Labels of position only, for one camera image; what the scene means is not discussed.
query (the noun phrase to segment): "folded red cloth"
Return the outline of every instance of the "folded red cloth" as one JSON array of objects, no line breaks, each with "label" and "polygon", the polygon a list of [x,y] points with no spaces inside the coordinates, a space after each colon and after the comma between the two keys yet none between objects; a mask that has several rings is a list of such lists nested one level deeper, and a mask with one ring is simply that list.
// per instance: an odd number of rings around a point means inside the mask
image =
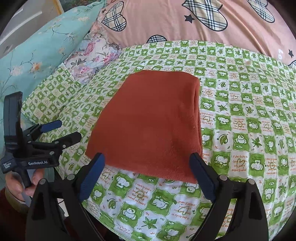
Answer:
[{"label": "folded red cloth", "polygon": [[103,109],[86,155],[106,164],[170,180],[196,182],[189,156],[202,156],[199,79],[184,72],[131,74]]}]

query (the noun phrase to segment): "hand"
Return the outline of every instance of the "hand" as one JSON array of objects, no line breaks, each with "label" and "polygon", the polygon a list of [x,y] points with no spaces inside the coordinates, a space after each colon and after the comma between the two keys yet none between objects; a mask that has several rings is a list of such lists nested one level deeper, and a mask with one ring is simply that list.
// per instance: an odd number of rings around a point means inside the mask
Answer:
[{"label": "hand", "polygon": [[[44,176],[44,169],[37,169],[34,172],[34,175],[32,177],[32,186],[25,189],[25,193],[28,196],[34,195],[36,186],[37,186],[38,182],[43,178],[43,176]],[[15,196],[17,199],[24,201],[24,199],[22,197],[23,186],[18,180],[16,180],[13,177],[12,172],[9,172],[5,175],[5,182],[6,182],[6,186],[7,186],[8,190],[11,192],[11,194],[13,196]]]}]

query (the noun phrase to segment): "screw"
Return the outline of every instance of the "screw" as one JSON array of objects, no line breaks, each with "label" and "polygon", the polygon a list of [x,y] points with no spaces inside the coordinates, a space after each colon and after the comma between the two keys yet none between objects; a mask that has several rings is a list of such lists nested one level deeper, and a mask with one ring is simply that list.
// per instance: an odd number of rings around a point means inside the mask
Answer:
[{"label": "screw", "polygon": [[249,179],[248,182],[249,182],[249,184],[251,184],[251,185],[254,185],[254,184],[255,184],[255,181],[254,181],[253,179]]},{"label": "screw", "polygon": [[70,175],[67,176],[67,179],[70,180],[70,181],[73,180],[74,178],[75,178],[74,174],[70,174]]},{"label": "screw", "polygon": [[41,185],[43,185],[45,182],[46,182],[46,179],[45,179],[45,178],[42,178],[42,179],[39,181],[39,183],[40,183]]},{"label": "screw", "polygon": [[226,180],[227,180],[227,176],[225,176],[225,175],[220,175],[219,178],[220,178],[222,181],[226,181]]}]

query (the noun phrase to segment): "black star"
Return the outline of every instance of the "black star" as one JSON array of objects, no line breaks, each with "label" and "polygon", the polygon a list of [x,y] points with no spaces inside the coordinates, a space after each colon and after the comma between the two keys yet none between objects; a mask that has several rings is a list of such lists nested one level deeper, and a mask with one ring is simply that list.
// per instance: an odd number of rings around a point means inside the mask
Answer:
[{"label": "black star", "polygon": [[191,17],[191,14],[190,14],[189,16],[184,15],[184,17],[186,18],[186,19],[185,19],[185,22],[190,22],[190,23],[192,23],[192,20],[195,20],[193,17]]},{"label": "black star", "polygon": [[293,58],[293,56],[294,56],[294,54],[293,54],[293,50],[289,50],[289,53],[288,53],[290,56],[291,56],[291,58]]}]

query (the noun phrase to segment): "pink bedding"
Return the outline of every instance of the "pink bedding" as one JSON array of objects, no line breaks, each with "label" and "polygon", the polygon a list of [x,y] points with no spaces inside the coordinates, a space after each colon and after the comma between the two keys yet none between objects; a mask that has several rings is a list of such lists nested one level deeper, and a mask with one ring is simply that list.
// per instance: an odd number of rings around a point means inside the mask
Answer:
[{"label": "pink bedding", "polygon": [[92,30],[121,47],[196,39],[296,60],[296,40],[267,0],[109,0]]}]

